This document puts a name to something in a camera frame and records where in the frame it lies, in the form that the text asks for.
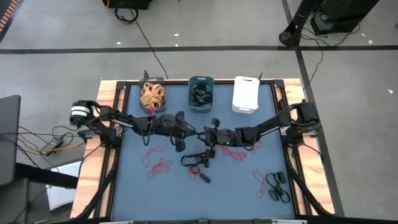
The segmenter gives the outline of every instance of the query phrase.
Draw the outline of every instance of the teal plastic bin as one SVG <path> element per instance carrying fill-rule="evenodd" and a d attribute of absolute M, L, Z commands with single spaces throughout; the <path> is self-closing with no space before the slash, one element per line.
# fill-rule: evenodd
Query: teal plastic bin
<path fill-rule="evenodd" d="M 194 76 L 188 82 L 188 107 L 195 113 L 207 113 L 213 108 L 214 78 Z"/>

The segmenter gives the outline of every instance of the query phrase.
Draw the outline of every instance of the blue table surface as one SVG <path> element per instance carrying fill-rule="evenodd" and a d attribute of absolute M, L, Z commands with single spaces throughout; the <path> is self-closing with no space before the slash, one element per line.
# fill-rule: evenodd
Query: blue table surface
<path fill-rule="evenodd" d="M 204 126 L 211 126 L 211 119 L 221 121 L 220 129 L 255 126 L 273 116 L 275 108 L 271 87 L 262 84 L 259 87 L 259 108 L 253 114 L 241 114 L 232 111 L 233 85 L 215 85 L 214 107 L 209 113 L 192 113 L 187 105 L 187 85 L 166 85 L 165 113 L 185 112 L 185 120 L 202 131 Z M 132 85 L 127 103 L 128 114 L 147 116 L 139 107 L 139 87 Z M 230 220 L 252 218 L 291 218 L 294 217 L 292 203 L 276 202 L 267 190 L 261 198 L 256 193 L 261 183 L 253 176 L 258 170 L 264 177 L 270 172 L 286 169 L 282 154 L 279 133 L 273 132 L 261 138 L 264 145 L 256 153 L 243 148 L 230 148 L 231 151 L 245 152 L 246 158 L 235 164 L 232 157 L 218 151 L 215 159 L 210 160 L 210 167 L 202 172 L 211 178 L 207 184 L 200 178 L 190 179 L 188 170 L 181 165 L 184 155 L 196 153 L 195 146 L 202 149 L 204 144 L 194 136 L 186 138 L 186 150 L 176 152 L 169 138 L 150 137 L 145 147 L 142 138 L 131 130 L 123 136 L 118 176 L 116 180 L 113 221 L 167 221 L 167 220 Z M 153 147 L 164 147 L 163 152 L 149 155 L 150 165 L 144 166 L 142 159 Z M 170 169 L 156 173 L 153 178 L 147 174 L 161 158 L 170 161 Z M 282 188 L 289 192 L 289 185 Z"/>

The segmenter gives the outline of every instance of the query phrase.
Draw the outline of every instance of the red rubber band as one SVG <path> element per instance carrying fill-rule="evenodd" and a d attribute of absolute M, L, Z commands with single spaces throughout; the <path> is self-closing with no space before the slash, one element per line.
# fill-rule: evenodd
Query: red rubber band
<path fill-rule="evenodd" d="M 144 165 L 144 167 L 150 166 L 150 157 L 149 156 L 152 152 L 163 152 L 163 151 L 164 151 L 163 146 L 153 147 L 153 148 L 149 149 L 147 154 L 144 156 L 144 158 L 141 159 L 141 162 Z"/>
<path fill-rule="evenodd" d="M 253 149 L 250 151 L 251 154 L 255 154 L 256 153 L 256 149 L 260 149 L 264 146 L 264 144 L 262 143 L 262 141 L 258 141 L 254 144 Z"/>
<path fill-rule="evenodd" d="M 155 116 L 156 114 L 155 109 L 152 107 L 152 105 L 150 106 L 150 113 L 152 116 Z"/>
<path fill-rule="evenodd" d="M 191 169 L 188 168 L 188 178 L 191 179 L 191 180 L 195 179 L 196 177 L 198 177 L 198 176 L 201 174 L 200 168 L 197 167 L 197 166 L 194 166 L 194 167 L 196 167 L 199 171 L 198 171 L 198 173 L 196 174 L 196 173 L 194 173 L 194 172 L 192 171 L 192 168 L 193 168 L 193 167 L 192 167 Z"/>
<path fill-rule="evenodd" d="M 158 163 L 156 163 L 152 169 L 147 173 L 147 178 L 152 179 L 158 172 L 168 172 L 172 166 L 172 161 L 167 161 L 164 158 L 161 158 Z"/>
<path fill-rule="evenodd" d="M 261 189 L 260 191 L 256 192 L 256 197 L 257 198 L 262 198 L 264 196 L 264 192 L 267 189 L 266 186 L 266 180 L 263 175 L 258 170 L 253 171 L 253 177 L 256 178 L 261 183 Z"/>
<path fill-rule="evenodd" d="M 229 150 L 228 147 L 226 146 L 221 146 L 221 150 L 223 151 L 224 155 L 230 156 L 234 159 L 233 160 L 234 164 L 239 164 L 246 158 L 245 152 L 234 152 Z"/>

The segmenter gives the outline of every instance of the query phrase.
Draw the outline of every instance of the rubber bands in basket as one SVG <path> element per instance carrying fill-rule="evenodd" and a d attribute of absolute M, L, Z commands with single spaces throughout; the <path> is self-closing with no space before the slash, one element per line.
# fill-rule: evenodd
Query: rubber bands in basket
<path fill-rule="evenodd" d="M 140 107 L 149 114 L 166 110 L 165 88 L 162 77 L 150 78 L 144 70 L 144 78 L 139 80 Z"/>

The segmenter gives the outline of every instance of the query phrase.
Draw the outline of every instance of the cable bundle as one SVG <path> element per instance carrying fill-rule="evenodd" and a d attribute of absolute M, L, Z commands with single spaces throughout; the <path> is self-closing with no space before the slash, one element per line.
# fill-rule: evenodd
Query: cable bundle
<path fill-rule="evenodd" d="M 142 107 L 148 110 L 158 110 L 164 105 L 165 90 L 164 86 L 161 84 L 152 84 L 145 82 L 144 86 L 140 91 Z"/>
<path fill-rule="evenodd" d="M 194 106 L 205 106 L 213 102 L 213 92 L 211 87 L 204 84 L 199 84 L 192 88 L 190 94 L 190 101 Z"/>

